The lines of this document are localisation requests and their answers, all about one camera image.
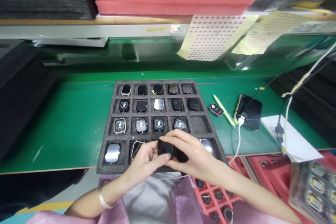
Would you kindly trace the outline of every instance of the white paper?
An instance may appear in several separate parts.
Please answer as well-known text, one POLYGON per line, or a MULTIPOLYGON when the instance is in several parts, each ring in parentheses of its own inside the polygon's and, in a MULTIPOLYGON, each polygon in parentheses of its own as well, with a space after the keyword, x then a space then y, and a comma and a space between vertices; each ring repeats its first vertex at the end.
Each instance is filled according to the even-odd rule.
MULTIPOLYGON (((276 140, 275 127, 278 123, 278 115, 269 117, 262 117, 261 123, 276 140)), ((285 126, 285 118, 281 116, 281 126, 285 126)), ((323 158, 323 156, 289 123, 286 123, 286 141, 287 141, 287 155, 292 162, 305 162, 315 159, 323 158)))

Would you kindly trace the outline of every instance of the woman's left hand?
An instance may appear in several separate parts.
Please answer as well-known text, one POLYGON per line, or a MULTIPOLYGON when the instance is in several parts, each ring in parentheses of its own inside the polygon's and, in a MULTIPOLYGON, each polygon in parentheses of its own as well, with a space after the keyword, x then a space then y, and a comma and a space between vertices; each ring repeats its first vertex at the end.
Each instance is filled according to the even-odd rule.
POLYGON ((157 149, 157 141, 143 143, 141 145, 132 164, 124 174, 121 175, 124 181, 127 182, 129 190, 144 182, 153 172, 169 161, 170 154, 162 154, 153 159, 153 157, 158 154, 157 149))

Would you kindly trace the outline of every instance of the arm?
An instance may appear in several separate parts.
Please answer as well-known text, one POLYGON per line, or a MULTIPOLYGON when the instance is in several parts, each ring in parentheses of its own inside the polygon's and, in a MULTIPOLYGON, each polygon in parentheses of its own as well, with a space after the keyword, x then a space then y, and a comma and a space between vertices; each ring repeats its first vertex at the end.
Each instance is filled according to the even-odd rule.
MULTIPOLYGON (((167 163, 170 154, 160 155, 153 160, 153 156, 158 153, 157 149, 157 141, 142 144, 125 173, 102 187, 101 193, 108 205, 115 203, 133 187, 144 182, 156 169, 167 163)), ((94 219, 104 210, 99 199, 98 188, 96 188, 77 199, 64 214, 94 219)))
POLYGON ((282 200, 215 159, 197 138, 175 129, 160 139, 173 144, 189 158, 186 163, 170 160, 166 163, 167 166, 237 193, 259 212, 291 223, 301 223, 282 200))

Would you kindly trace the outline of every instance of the hand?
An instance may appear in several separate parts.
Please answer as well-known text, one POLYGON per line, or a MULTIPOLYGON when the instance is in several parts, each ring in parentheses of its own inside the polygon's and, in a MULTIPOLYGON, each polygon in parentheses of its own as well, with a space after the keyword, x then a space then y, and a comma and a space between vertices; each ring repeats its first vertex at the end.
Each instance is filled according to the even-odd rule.
POLYGON ((170 160, 167 166, 204 180, 210 184, 231 188, 231 175, 235 172, 223 162, 213 157, 199 140, 182 130, 173 130, 160 137, 183 151, 189 158, 186 163, 170 160))
POLYGON ((132 164, 122 174, 128 184, 128 190, 144 182, 149 176, 153 174, 159 167, 165 165, 169 159, 170 154, 157 156, 153 160, 153 156, 158 153, 157 141, 143 143, 133 159, 132 164))

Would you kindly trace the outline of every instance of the yellow floor line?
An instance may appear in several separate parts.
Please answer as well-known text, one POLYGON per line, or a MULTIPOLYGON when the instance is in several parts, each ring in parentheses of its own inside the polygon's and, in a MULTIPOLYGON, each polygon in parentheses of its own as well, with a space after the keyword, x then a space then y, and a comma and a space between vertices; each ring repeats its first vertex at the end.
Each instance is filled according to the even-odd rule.
POLYGON ((54 202, 54 203, 42 203, 33 208, 24 208, 17 212, 17 214, 26 213, 26 212, 37 212, 37 211, 55 211, 60 209, 68 209, 73 201, 64 201, 64 202, 54 202))

